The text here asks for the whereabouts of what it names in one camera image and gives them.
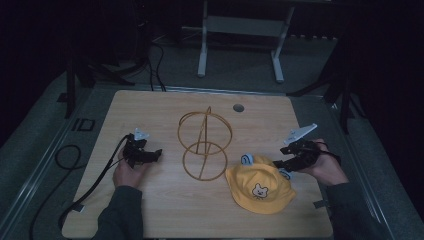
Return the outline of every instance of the black tripod leg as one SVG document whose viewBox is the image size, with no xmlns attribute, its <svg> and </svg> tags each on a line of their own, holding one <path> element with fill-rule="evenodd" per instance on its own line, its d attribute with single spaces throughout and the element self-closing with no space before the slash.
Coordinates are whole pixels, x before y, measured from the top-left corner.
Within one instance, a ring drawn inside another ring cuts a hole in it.
<svg viewBox="0 0 424 240">
<path fill-rule="evenodd" d="M 75 72 L 72 54 L 68 55 L 66 62 L 66 115 L 68 119 L 75 109 Z"/>
<path fill-rule="evenodd" d="M 346 76 L 344 91 L 342 95 L 342 109 L 340 112 L 340 125 L 345 132 L 345 134 L 349 134 L 349 130 L 347 128 L 347 118 L 349 114 L 349 102 L 350 102 L 350 90 L 352 85 L 352 78 L 350 74 Z"/>
<path fill-rule="evenodd" d="M 345 76 L 344 74 L 337 81 L 333 81 L 330 86 L 327 88 L 324 94 L 324 100 L 327 103 L 335 103 L 339 98 L 340 94 L 343 92 L 345 86 Z"/>
<path fill-rule="evenodd" d="M 92 61 L 90 59 L 84 59 L 90 66 L 92 66 L 96 71 L 100 72 L 101 74 L 104 74 L 105 76 L 109 77 L 110 79 L 116 81 L 119 84 L 122 85 L 135 85 L 135 83 L 128 82 L 127 80 L 121 78 L 118 74 L 111 72 L 109 69 L 104 67 L 103 65 Z"/>
<path fill-rule="evenodd" d="M 304 94 L 306 94 L 306 93 L 308 93 L 308 92 L 310 92 L 314 89 L 317 89 L 321 86 L 324 86 L 325 84 L 332 83 L 335 78 L 337 78 L 337 75 L 333 75 L 331 77 L 325 78 L 324 80 L 318 80 L 318 81 L 312 83 L 311 85 L 306 86 L 306 87 L 304 87 L 300 90 L 297 90 L 297 91 L 291 92 L 291 93 L 286 93 L 286 96 L 289 96 L 289 97 L 303 96 Z"/>
</svg>

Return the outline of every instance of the gray carpet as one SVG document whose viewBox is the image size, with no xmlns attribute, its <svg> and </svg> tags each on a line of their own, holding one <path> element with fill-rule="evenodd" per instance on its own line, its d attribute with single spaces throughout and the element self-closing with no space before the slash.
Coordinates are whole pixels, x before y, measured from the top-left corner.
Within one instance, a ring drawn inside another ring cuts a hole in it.
<svg viewBox="0 0 424 240">
<path fill-rule="evenodd" d="M 228 49 L 229 46 L 219 44 L 211 45 L 206 76 L 198 78 L 200 50 L 191 41 L 179 46 L 171 45 L 166 39 L 156 41 L 165 52 L 159 74 L 168 91 L 220 90 L 283 95 L 314 82 L 334 47 L 334 42 L 324 39 L 306 41 L 289 38 L 280 58 L 286 80 L 278 84 L 274 81 L 270 55 L 266 49 L 252 50 L 237 46 Z M 156 66 L 160 49 L 153 47 L 150 56 Z M 67 171 L 57 167 L 54 162 L 58 148 L 67 144 L 78 145 L 82 153 L 80 164 L 86 163 L 113 94 L 119 89 L 150 89 L 147 69 L 126 76 L 127 80 L 137 83 L 134 87 L 123 87 L 101 76 L 98 78 L 93 89 L 78 86 L 78 108 L 68 120 L 63 118 L 66 106 L 56 102 L 59 94 L 65 91 L 65 76 L 57 78 L 0 150 L 1 229 L 7 230 L 7 233 L 2 233 L 7 239 L 29 238 L 34 214 L 66 174 Z M 390 229 L 393 239 L 424 239 L 423 223 L 369 122 L 354 114 L 355 118 L 348 122 L 350 134 L 345 135 L 337 122 L 339 111 L 319 97 L 324 91 L 325 87 L 308 96 L 292 98 L 299 124 L 317 123 L 319 126 L 308 138 L 324 138 L 331 150 L 342 156 L 343 169 L 352 181 L 363 187 L 371 212 Z M 73 130 L 77 119 L 94 120 L 94 129 Z M 70 166 L 76 160 L 76 152 L 66 149 L 60 154 L 60 159 L 64 165 Z M 38 186 L 32 186 L 33 191 L 25 191 L 27 188 L 22 187 L 26 186 L 34 169 L 40 167 L 39 163 L 44 163 L 45 174 L 40 176 L 42 181 Z M 71 203 L 82 174 L 83 169 L 71 173 L 45 204 L 34 225 L 35 239 L 64 239 L 57 227 L 57 220 Z M 23 205 L 21 211 L 13 212 L 15 218 L 10 218 L 6 213 L 20 192 L 28 194 L 27 198 L 32 200 Z M 4 219 L 13 220 L 8 228 L 4 228 L 7 225 Z"/>
</svg>

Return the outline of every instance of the hand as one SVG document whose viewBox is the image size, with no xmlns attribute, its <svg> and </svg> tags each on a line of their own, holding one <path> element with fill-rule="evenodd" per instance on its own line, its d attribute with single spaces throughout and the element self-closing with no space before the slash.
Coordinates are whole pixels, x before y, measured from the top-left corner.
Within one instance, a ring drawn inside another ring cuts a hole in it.
<svg viewBox="0 0 424 240">
<path fill-rule="evenodd" d="M 123 159 L 123 150 L 118 154 L 119 159 Z M 113 173 L 113 182 L 115 187 L 119 186 L 130 186 L 133 188 L 138 188 L 141 183 L 141 180 L 144 176 L 145 171 L 151 163 L 145 163 L 141 166 L 135 166 L 134 169 L 125 161 L 125 159 L 119 161 L 118 166 L 115 168 Z"/>
<path fill-rule="evenodd" d="M 314 140 L 314 142 L 318 145 L 320 150 L 328 152 L 327 146 L 323 144 L 323 139 L 317 139 Z M 346 177 L 346 174 L 343 172 L 340 164 L 334 157 L 328 154 L 319 155 L 314 165 L 299 170 L 299 172 L 307 173 L 315 177 L 318 182 L 326 186 L 349 182 L 349 179 Z"/>
</svg>

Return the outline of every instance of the sleeve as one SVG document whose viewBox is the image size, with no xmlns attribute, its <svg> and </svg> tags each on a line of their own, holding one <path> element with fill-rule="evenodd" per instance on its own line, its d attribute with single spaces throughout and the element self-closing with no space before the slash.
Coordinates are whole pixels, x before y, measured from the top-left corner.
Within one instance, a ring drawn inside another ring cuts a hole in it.
<svg viewBox="0 0 424 240">
<path fill-rule="evenodd" d="M 108 207 L 97 219 L 98 230 L 92 239 L 143 239 L 141 197 L 142 192 L 138 189 L 117 187 Z"/>
<path fill-rule="evenodd" d="M 352 183 L 327 188 L 334 239 L 389 239 L 387 230 L 372 217 L 362 192 Z"/>
</svg>

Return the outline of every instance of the metal stand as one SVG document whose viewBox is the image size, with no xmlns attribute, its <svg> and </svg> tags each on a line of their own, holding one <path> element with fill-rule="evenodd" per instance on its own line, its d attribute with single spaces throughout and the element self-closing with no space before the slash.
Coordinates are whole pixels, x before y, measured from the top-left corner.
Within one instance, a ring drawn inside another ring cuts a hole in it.
<svg viewBox="0 0 424 240">
<path fill-rule="evenodd" d="M 199 68 L 197 75 L 206 75 L 206 59 L 208 55 L 207 34 L 208 32 L 221 32 L 232 34 L 246 34 L 257 36 L 278 37 L 278 45 L 271 51 L 272 64 L 274 66 L 275 80 L 278 83 L 284 81 L 281 70 L 280 53 L 287 36 L 290 21 L 295 7 L 290 7 L 285 21 L 260 20 L 247 18 L 232 18 L 208 15 L 208 1 L 203 2 L 203 26 L 202 26 L 202 48 L 200 50 Z"/>
</svg>

